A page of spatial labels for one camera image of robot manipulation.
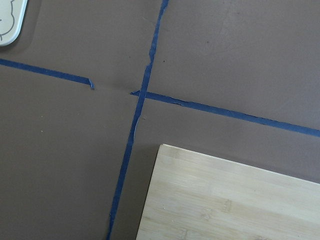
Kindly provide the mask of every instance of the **white object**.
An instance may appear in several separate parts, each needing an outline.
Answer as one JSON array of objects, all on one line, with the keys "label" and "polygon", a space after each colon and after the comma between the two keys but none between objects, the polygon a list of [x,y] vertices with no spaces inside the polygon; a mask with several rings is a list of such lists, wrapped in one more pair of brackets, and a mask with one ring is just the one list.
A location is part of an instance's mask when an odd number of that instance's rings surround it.
[{"label": "white object", "polygon": [[0,46],[18,37],[28,0],[0,0]]}]

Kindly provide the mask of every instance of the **black outline drawing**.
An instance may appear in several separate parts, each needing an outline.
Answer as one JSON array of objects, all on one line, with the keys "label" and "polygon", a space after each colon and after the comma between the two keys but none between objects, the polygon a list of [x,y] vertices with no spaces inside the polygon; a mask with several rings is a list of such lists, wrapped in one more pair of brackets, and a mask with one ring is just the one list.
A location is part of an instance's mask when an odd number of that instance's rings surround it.
[{"label": "black outline drawing", "polygon": [[13,19],[13,23],[12,23],[12,26],[11,28],[9,29],[9,31],[5,32],[4,34],[0,34],[0,41],[2,41],[2,36],[3,35],[6,35],[7,33],[9,33],[13,28],[14,28],[14,25],[15,25],[15,16],[13,14],[13,11],[14,11],[14,5],[12,4],[12,2],[14,2],[15,0],[11,0],[10,1],[10,4],[11,4],[11,16],[12,16],[12,19]]}]

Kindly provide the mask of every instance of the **bamboo cutting board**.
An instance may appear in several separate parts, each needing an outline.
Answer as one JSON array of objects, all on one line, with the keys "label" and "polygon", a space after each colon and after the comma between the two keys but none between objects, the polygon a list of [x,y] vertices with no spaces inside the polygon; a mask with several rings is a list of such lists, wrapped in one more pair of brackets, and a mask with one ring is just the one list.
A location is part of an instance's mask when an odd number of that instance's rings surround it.
[{"label": "bamboo cutting board", "polygon": [[319,240],[320,184],[161,145],[137,240]]}]

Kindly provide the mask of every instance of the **brown surface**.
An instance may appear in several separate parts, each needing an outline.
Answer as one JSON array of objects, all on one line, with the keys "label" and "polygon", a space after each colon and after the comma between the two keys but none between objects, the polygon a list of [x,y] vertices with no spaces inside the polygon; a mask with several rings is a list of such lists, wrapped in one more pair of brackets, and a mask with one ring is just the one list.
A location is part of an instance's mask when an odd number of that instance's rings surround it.
[{"label": "brown surface", "polygon": [[[169,3],[149,90],[320,129],[318,1],[232,2]],[[160,4],[29,1],[0,58],[96,90],[0,66],[0,239],[104,237]],[[320,138],[148,99],[142,117],[115,240],[135,238],[162,143],[320,182]]]}]

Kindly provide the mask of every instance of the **tape line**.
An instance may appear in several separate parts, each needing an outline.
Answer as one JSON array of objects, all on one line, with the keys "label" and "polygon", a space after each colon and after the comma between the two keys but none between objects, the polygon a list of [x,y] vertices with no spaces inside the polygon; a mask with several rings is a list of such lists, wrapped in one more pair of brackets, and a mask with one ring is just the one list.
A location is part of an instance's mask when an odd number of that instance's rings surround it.
[{"label": "tape line", "polygon": [[15,68],[15,69],[21,69],[21,70],[25,70],[25,71],[29,71],[37,74],[43,74],[43,75],[47,75],[47,76],[51,76],[59,79],[65,79],[65,80],[69,80],[69,81],[73,81],[81,84],[87,84],[91,87],[91,89],[95,89],[95,85],[87,77],[72,75],[69,73],[61,72],[61,71],[50,70],[47,68],[32,66],[32,65],[21,63],[21,62],[10,61],[2,58],[0,58],[0,65],[7,66],[10,68]]},{"label": "tape line", "polygon": [[134,112],[134,116],[133,116],[133,120],[132,120],[132,124],[131,124],[130,134],[129,134],[128,141],[127,141],[127,144],[125,147],[125,152],[123,155],[120,174],[119,174],[119,178],[118,178],[118,181],[116,184],[115,193],[114,193],[113,200],[112,200],[112,206],[111,206],[111,211],[110,211],[110,222],[109,222],[108,233],[106,236],[107,240],[110,239],[112,229],[114,226],[114,222],[115,222],[115,218],[116,218],[116,214],[117,214],[117,210],[118,210],[118,206],[119,206],[119,200],[120,200],[120,196],[121,196],[122,189],[124,186],[125,177],[126,177],[126,173],[127,173],[127,169],[128,169],[128,165],[129,165],[129,161],[130,161],[130,156],[131,156],[133,144],[135,141],[135,132],[136,132],[139,118],[141,116],[142,108],[144,106],[144,102],[145,102],[145,98],[146,98],[146,94],[147,94],[147,89],[148,89],[148,85],[149,85],[149,80],[150,80],[150,76],[151,76],[151,71],[152,71],[152,67],[154,64],[154,60],[155,60],[160,23],[161,23],[162,16],[168,6],[168,3],[169,3],[169,0],[162,0],[159,16],[158,16],[155,30],[154,30],[154,34],[153,34],[151,47],[149,50],[150,63],[145,67],[143,80],[142,80],[142,84],[141,84],[141,89],[139,91],[139,94],[137,95],[138,102],[136,104],[136,108],[135,108],[135,112]]},{"label": "tape line", "polygon": [[[140,94],[140,91],[135,91],[135,92],[132,92],[131,94],[134,96],[138,96]],[[200,110],[207,113],[218,114],[218,115],[222,115],[222,116],[226,116],[234,119],[240,119],[240,120],[244,120],[244,121],[248,121],[256,124],[262,124],[262,125],[266,125],[266,126],[270,126],[278,129],[320,137],[320,130],[310,128],[310,127],[294,125],[287,122],[271,120],[263,117],[257,117],[257,116],[248,115],[239,111],[232,111],[232,110],[215,107],[215,106],[209,106],[209,105],[205,105],[205,104],[201,104],[193,101],[183,101],[177,98],[173,98],[170,96],[165,96],[165,95],[161,95],[153,92],[147,92],[145,97],[147,99],[152,99],[152,100],[156,100],[156,101],[160,101],[168,104],[177,104],[182,107]]]}]

